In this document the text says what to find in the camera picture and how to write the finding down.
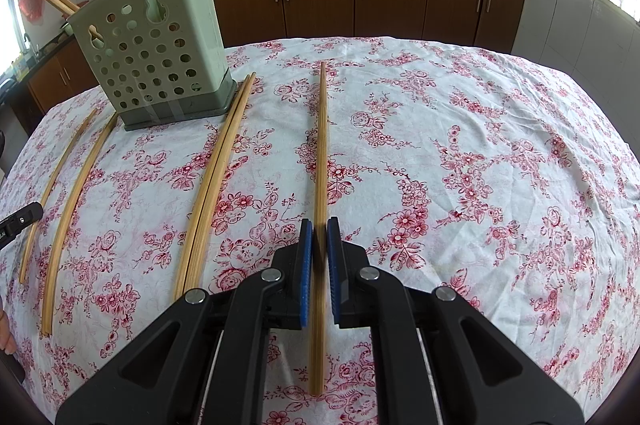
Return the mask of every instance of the white tile wall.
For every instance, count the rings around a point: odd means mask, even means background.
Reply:
[[[546,43],[572,66],[578,61],[592,9],[593,0],[558,0],[556,5]]]

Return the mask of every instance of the faucet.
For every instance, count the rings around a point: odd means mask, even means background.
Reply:
[[[31,37],[29,37],[28,33],[24,33],[24,41],[26,43],[29,44],[29,48],[31,49],[31,51],[33,51],[33,56],[35,57],[36,60],[38,60],[38,55],[40,53],[40,48],[38,47],[38,44],[35,45],[35,50],[33,49],[33,42],[31,42]]]

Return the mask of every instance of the wooden pole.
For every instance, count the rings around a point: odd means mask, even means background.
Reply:
[[[318,143],[316,146],[316,196],[314,202],[314,255],[311,283],[311,327],[309,342],[309,392],[324,392],[326,308],[326,181],[327,181],[326,64],[320,63],[318,98]]]
[[[89,116],[87,116],[84,119],[84,122],[80,125],[80,127],[76,129],[76,132],[74,133],[73,137],[71,137],[71,141],[66,146],[66,149],[62,154],[62,157],[58,161],[56,168],[53,169],[53,173],[49,178],[49,182],[47,183],[47,186],[44,187],[44,192],[42,193],[42,198],[40,199],[40,204],[43,206],[43,208],[44,208],[44,205],[46,205],[47,200],[49,199],[49,194],[51,193],[53,185],[56,182],[56,179],[58,178],[58,174],[60,174],[60,171],[62,170],[62,166],[65,164],[65,161],[69,157],[69,154],[71,154],[71,150],[74,148],[74,145],[80,138],[81,134],[84,132],[84,129],[86,129],[86,127],[89,125],[89,122],[91,121],[91,119],[94,118],[95,113],[97,113],[96,109],[94,109],[91,113],[89,113]],[[29,235],[27,236],[27,243],[26,245],[24,245],[24,249],[22,251],[22,262],[20,263],[20,274],[18,275],[18,280],[20,281],[20,284],[24,284],[24,281],[27,277],[27,267],[29,265],[29,260],[31,259],[31,248],[33,248],[33,240],[35,239],[37,228],[38,228],[38,225],[36,223],[31,225],[31,228],[29,229]]]

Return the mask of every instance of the wooden chopstick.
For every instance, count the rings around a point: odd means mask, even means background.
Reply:
[[[65,243],[66,231],[69,228],[69,222],[71,222],[71,216],[76,208],[76,203],[78,202],[78,198],[82,192],[82,187],[84,187],[84,182],[86,181],[87,176],[89,176],[95,160],[98,158],[102,145],[104,145],[107,137],[111,134],[111,131],[113,131],[117,121],[118,113],[113,113],[107,122],[107,125],[100,131],[98,140],[96,140],[89,156],[87,156],[82,168],[80,169],[78,178],[76,178],[76,182],[71,189],[71,194],[66,201],[65,209],[62,211],[62,216],[60,217],[56,236],[53,240],[53,245],[51,246],[49,266],[47,268],[47,280],[42,300],[42,324],[40,325],[40,332],[47,337],[51,335],[53,327],[53,305],[56,298],[56,281],[58,279],[60,256],[62,255],[62,246]]]
[[[213,176],[213,171],[216,168],[216,163],[218,162],[218,157],[220,156],[220,148],[222,147],[222,142],[225,141],[226,133],[228,132],[231,121],[234,118],[234,113],[236,112],[236,108],[238,107],[238,103],[240,102],[240,97],[242,96],[244,86],[248,84],[248,78],[249,75],[247,75],[244,79],[243,85],[238,88],[238,92],[236,93],[236,96],[231,103],[231,107],[229,108],[226,115],[225,123],[218,132],[216,144],[211,151],[209,163],[207,163],[207,168],[205,169],[204,175],[202,176],[202,183],[200,184],[200,188],[198,189],[198,195],[196,196],[196,201],[193,204],[193,210],[191,211],[191,219],[189,222],[189,227],[187,228],[187,235],[184,239],[184,244],[182,245],[180,265],[178,266],[178,274],[175,278],[174,301],[182,297],[182,294],[184,293],[184,282],[187,278],[189,259],[191,257],[191,250],[193,249],[193,241],[196,236],[196,230],[198,229],[198,221],[200,220],[200,215],[202,214],[202,206],[204,205],[204,200],[207,196],[207,190],[209,189],[209,184],[211,183],[211,177]]]
[[[326,307],[326,180],[327,180],[326,64],[320,63],[316,196],[314,201],[314,254],[311,282],[309,393],[324,392],[324,309]]]
[[[82,124],[80,124],[80,126],[76,129],[76,132],[71,138],[71,141],[66,146],[62,157],[58,161],[56,168],[53,169],[51,177],[49,178],[49,182],[47,183],[47,186],[44,187],[44,192],[42,193],[42,198],[40,199],[40,204],[43,207],[44,205],[46,205],[47,200],[49,199],[49,194],[51,193],[53,184],[56,182],[56,179],[58,179],[58,174],[60,174],[62,166],[65,164],[65,161],[69,157],[69,154],[71,154],[71,150],[74,148],[74,145],[80,138],[81,134],[84,132],[84,129],[86,129],[86,126],[89,125],[91,119],[94,118],[94,115],[95,113],[97,113],[97,111],[98,110],[94,109],[91,113],[89,113],[89,116],[87,116],[84,119],[84,122],[82,122]],[[20,274],[18,275],[20,284],[24,284],[24,281],[27,277],[27,267],[29,265],[29,260],[31,259],[31,248],[33,247],[33,240],[35,239],[37,228],[37,224],[31,225],[31,228],[29,229],[29,235],[27,236],[27,243],[24,245],[24,249],[22,251],[22,262],[20,263]]]
[[[231,154],[231,149],[233,148],[236,140],[236,134],[240,127],[240,121],[242,120],[246,101],[249,98],[249,93],[251,93],[251,87],[252,84],[254,84],[254,79],[255,72],[248,78],[244,79],[242,94],[238,101],[238,106],[236,107],[236,111],[234,112],[231,123],[229,124],[225,139],[220,146],[218,160],[209,183],[207,195],[204,199],[202,213],[200,214],[200,219],[198,221],[198,229],[196,230],[193,248],[191,249],[189,267],[187,269],[187,276],[184,282],[185,292],[189,291],[191,288],[197,288],[200,285],[204,255],[207,244],[209,243],[209,234],[211,232],[211,218],[213,217],[213,212],[218,204],[218,195],[220,194],[220,187],[222,186],[222,180],[225,176],[226,164],[229,161],[229,155]]]

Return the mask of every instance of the floral tablecloth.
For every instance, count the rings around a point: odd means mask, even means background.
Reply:
[[[320,61],[329,91],[329,215],[408,286],[447,284],[574,395],[589,417],[635,354],[640,166],[567,75],[433,42],[293,39],[229,50],[257,79],[212,219],[202,286],[231,289],[298,238],[313,212]],[[53,420],[74,389],[171,304],[182,240],[222,117],[126,132],[104,145],[68,230],[51,338],[39,332],[66,197],[113,108],[100,88],[52,109],[0,193],[39,200],[76,127],[98,107],[26,235],[0,251],[0,287],[26,388]],[[326,391],[307,392],[305,332],[270,335],[263,421],[376,423],[369,333],[330,326]]]

